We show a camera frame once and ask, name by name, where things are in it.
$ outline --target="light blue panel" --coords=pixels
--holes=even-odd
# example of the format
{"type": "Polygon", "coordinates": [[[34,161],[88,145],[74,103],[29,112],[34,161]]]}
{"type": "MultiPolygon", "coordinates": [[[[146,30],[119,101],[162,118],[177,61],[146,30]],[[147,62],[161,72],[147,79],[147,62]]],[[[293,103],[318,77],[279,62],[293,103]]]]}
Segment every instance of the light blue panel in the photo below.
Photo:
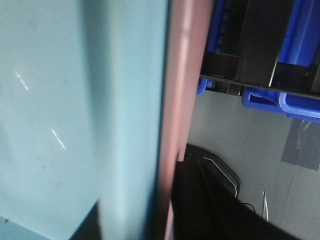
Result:
{"type": "Polygon", "coordinates": [[[82,5],[0,6],[0,215],[67,240],[99,196],[82,5]]]}
{"type": "Polygon", "coordinates": [[[106,240],[150,239],[167,1],[83,1],[100,223],[106,240]]]}
{"type": "Polygon", "coordinates": [[[1,240],[49,240],[34,231],[28,230],[9,219],[0,216],[1,240]]]}

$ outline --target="black fabric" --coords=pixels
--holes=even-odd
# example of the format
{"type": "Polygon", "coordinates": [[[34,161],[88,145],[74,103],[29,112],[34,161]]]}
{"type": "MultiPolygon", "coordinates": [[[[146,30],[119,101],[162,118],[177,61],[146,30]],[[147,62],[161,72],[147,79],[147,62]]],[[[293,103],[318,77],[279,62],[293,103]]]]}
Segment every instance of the black fabric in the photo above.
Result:
{"type": "Polygon", "coordinates": [[[235,199],[201,162],[176,164],[171,200],[175,240],[298,240],[235,199]]]}
{"type": "Polygon", "coordinates": [[[219,156],[204,148],[187,144],[184,161],[201,162],[229,193],[238,197],[241,181],[237,174],[219,156]]]}
{"type": "Polygon", "coordinates": [[[98,202],[94,204],[79,228],[69,240],[102,240],[98,223],[98,202]]]}

